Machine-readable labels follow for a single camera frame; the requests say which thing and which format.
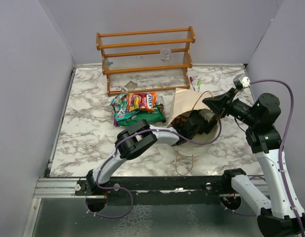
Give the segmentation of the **beige paper bag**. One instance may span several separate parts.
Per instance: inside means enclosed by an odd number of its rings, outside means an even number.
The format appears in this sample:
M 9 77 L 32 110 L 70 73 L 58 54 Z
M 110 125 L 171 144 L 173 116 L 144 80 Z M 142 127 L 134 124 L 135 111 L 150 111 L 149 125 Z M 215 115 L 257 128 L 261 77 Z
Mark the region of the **beige paper bag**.
M 188 117 L 192 111 L 210 110 L 208 106 L 202 103 L 202 100 L 208 97 L 213 97 L 210 91 L 197 92 L 189 89 L 176 88 L 167 126 L 173 127 L 172 122 L 178 116 Z M 188 141 L 185 139 L 179 141 L 179 144 L 174 146 L 176 151 L 175 171 L 178 175 L 188 175 L 193 169 L 194 159 L 207 153 L 209 145 L 219 138 L 222 126 L 219 119 L 217 120 L 217 125 L 209 134 L 197 134 L 191 139 L 188 138 Z

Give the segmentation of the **orange Fox's fruits packet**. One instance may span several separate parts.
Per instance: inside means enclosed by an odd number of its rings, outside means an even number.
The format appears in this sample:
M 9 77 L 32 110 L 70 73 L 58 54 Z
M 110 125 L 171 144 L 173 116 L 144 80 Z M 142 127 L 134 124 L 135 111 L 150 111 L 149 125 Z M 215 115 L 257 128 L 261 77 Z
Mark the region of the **orange Fox's fruits packet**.
M 157 93 L 127 93 L 127 108 L 132 111 L 153 112 L 157 99 Z

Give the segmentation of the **red orange snack packet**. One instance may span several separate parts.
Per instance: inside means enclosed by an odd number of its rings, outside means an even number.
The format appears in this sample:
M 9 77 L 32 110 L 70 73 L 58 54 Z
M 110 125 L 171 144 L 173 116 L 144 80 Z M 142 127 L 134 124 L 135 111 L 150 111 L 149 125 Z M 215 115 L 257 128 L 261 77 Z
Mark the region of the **red orange snack packet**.
M 191 139 L 197 134 L 209 134 L 217 123 L 218 120 L 215 116 L 208 118 L 202 114 L 202 111 L 192 111 L 188 117 L 178 116 L 175 118 L 172 126 L 179 134 Z

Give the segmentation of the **brown snack bag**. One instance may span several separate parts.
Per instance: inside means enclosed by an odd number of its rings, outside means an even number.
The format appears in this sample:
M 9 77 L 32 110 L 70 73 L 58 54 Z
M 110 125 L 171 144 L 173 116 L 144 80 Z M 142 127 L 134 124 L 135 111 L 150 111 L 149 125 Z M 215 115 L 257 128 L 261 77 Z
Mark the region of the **brown snack bag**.
M 163 114 L 163 116 L 165 116 L 163 97 L 162 96 L 157 96 L 156 105 L 157 105 L 158 109 L 160 110 L 160 112 Z

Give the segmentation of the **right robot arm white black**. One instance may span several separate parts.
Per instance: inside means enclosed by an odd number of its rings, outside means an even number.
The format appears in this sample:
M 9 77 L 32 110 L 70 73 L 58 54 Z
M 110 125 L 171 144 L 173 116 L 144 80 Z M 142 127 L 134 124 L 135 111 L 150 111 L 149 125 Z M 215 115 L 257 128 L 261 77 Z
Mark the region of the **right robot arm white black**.
M 248 126 L 246 140 L 258 160 L 267 184 L 266 197 L 243 170 L 224 171 L 221 187 L 226 193 L 236 191 L 257 216 L 260 232 L 265 237 L 305 234 L 305 210 L 300 205 L 291 183 L 283 151 L 284 138 L 274 127 L 281 113 L 279 99 L 270 93 L 259 96 L 253 106 L 235 99 L 237 89 L 203 99 L 219 118 L 233 116 Z

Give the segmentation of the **green snack packet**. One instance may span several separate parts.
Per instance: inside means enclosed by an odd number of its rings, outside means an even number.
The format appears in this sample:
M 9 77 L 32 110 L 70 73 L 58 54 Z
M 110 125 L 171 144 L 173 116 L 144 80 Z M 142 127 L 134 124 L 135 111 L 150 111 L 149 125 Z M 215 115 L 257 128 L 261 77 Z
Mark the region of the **green snack packet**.
M 153 109 L 153 112 L 139 111 L 129 119 L 117 122 L 118 126 L 131 126 L 142 119 L 145 119 L 148 123 L 166 122 L 166 116 L 163 116 L 157 105 L 155 105 Z

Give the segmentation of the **teal snack packet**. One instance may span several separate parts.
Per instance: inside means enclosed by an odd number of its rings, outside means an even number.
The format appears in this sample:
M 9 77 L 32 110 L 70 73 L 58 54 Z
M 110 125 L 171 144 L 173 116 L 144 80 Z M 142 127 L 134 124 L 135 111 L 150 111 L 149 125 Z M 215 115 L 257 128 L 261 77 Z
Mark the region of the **teal snack packet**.
M 126 120 L 134 116 L 139 110 L 129 111 L 128 92 L 117 95 L 112 101 L 111 106 L 114 109 L 114 118 L 117 122 Z

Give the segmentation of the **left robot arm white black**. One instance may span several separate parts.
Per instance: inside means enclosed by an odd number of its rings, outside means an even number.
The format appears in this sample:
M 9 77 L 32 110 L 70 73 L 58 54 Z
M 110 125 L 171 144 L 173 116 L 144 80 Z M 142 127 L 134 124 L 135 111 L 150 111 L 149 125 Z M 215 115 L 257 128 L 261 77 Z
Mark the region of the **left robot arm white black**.
M 109 157 L 86 175 L 86 188 L 93 195 L 100 194 L 104 184 L 122 164 L 138 158 L 154 144 L 181 146 L 191 142 L 200 145 L 193 138 L 196 135 L 209 134 L 216 124 L 214 118 L 207 119 L 198 111 L 193 111 L 186 121 L 169 128 L 156 127 L 142 119 L 117 135 Z

